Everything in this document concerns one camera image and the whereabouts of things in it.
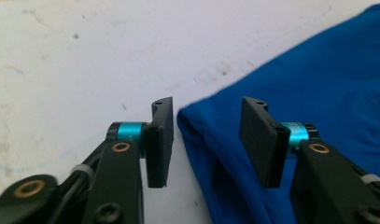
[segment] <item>blue cloth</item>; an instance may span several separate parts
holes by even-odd
[[[214,223],[295,223],[296,161],[286,161],[280,189],[260,186],[238,137],[243,96],[267,102],[277,121],[315,124],[326,143],[380,176],[380,5],[177,115]]]

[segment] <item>blue spacer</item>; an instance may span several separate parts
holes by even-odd
[[[309,140],[308,130],[302,123],[299,122],[282,122],[283,126],[287,127],[291,133],[289,135],[289,153],[288,157],[291,158],[295,154],[294,151],[299,150],[299,145],[302,140]]]
[[[140,147],[143,122],[122,122],[118,128],[117,140],[133,141]]]

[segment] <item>black linkage arm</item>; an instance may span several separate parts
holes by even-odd
[[[380,224],[380,178],[320,140],[309,123],[278,123],[245,97],[240,138],[261,185],[278,188],[288,152],[297,157],[290,200],[299,223]]]
[[[33,175],[0,195],[0,223],[144,223],[139,159],[148,185],[166,186],[173,144],[172,98],[152,104],[152,122],[114,122],[106,140],[58,186]]]

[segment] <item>brass washer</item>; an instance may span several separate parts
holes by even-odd
[[[115,152],[124,152],[128,150],[129,148],[131,148],[131,145],[128,143],[117,143],[111,148],[111,150]]]
[[[29,187],[30,185],[35,185],[35,189],[32,189],[31,191],[24,191],[25,188]],[[21,184],[17,189],[14,191],[14,195],[17,198],[28,198],[35,194],[37,194],[39,191],[41,191],[45,186],[45,182],[42,180],[31,180],[29,182],[26,182],[24,184]]]
[[[326,146],[323,146],[321,144],[317,144],[317,143],[311,144],[311,145],[309,145],[309,147],[318,153],[324,153],[325,154],[325,153],[330,152],[329,148],[327,148]]]

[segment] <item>blue towel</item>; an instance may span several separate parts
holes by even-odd
[[[214,223],[295,223],[295,160],[263,189],[239,140],[242,97],[277,121],[311,122],[321,138],[380,176],[380,5],[318,34],[242,80],[182,108],[177,124]]]

